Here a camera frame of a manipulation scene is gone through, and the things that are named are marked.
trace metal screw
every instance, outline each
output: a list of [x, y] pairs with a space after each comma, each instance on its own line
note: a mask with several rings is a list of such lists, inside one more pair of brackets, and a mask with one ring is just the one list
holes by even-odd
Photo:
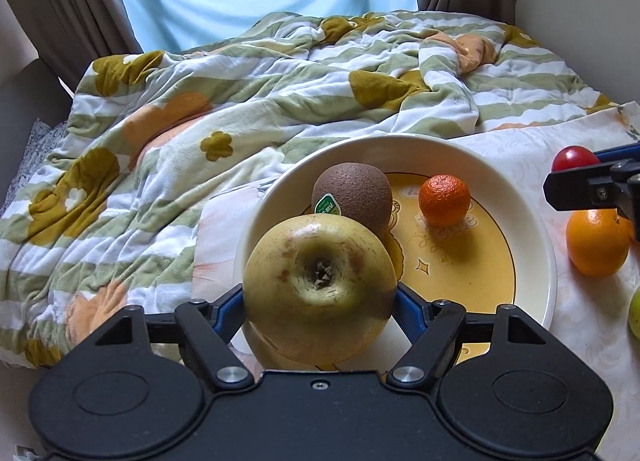
[[220, 381], [224, 381], [225, 383], [238, 383], [249, 376], [249, 371], [244, 367], [231, 365], [230, 367], [222, 367], [222, 369], [216, 373], [216, 376]]
[[326, 391], [329, 388], [329, 382], [328, 381], [314, 381], [311, 384], [311, 388], [315, 389], [316, 391]]
[[401, 383], [414, 383], [424, 378], [424, 371], [420, 367], [414, 367], [413, 365], [404, 365], [394, 369], [391, 373], [396, 380]]
[[598, 199], [600, 201], [606, 201], [607, 198], [609, 197], [609, 193], [607, 192], [606, 188], [601, 186], [596, 190], [596, 196], [598, 196]]

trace tangerine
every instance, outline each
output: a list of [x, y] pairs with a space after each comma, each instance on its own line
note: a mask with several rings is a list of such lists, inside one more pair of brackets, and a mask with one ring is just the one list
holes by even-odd
[[587, 277], [613, 275], [629, 253], [626, 224], [614, 209], [574, 212], [566, 225], [566, 250], [575, 268]]
[[433, 226], [453, 226], [465, 218], [471, 204], [466, 183], [455, 176], [440, 174], [422, 184], [418, 205], [424, 219]]

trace apple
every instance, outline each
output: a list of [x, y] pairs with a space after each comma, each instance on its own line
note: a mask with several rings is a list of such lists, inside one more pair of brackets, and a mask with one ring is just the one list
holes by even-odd
[[568, 146], [562, 149], [551, 164], [551, 172], [569, 170], [580, 166], [597, 165], [600, 163], [598, 156], [583, 146]]
[[281, 356], [308, 365], [354, 357], [391, 316], [396, 274], [380, 240], [332, 214], [287, 219], [258, 241], [242, 279], [255, 333]]
[[636, 290], [629, 304], [629, 327], [634, 336], [640, 340], [640, 288]]

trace kiwi sticker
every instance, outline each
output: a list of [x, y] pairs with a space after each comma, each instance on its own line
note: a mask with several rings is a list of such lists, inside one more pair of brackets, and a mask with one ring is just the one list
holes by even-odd
[[340, 205], [335, 200], [335, 197], [331, 194], [324, 194], [318, 203], [316, 204], [316, 208], [314, 209], [315, 214], [334, 214], [336, 216], [341, 216], [342, 211], [340, 210]]

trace red tomato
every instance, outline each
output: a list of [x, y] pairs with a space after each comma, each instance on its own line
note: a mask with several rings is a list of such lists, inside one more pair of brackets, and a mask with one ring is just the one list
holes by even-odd
[[583, 146], [568, 146], [562, 149], [551, 164], [551, 172], [577, 168], [579, 166], [596, 165], [600, 162], [598, 157], [588, 148]]

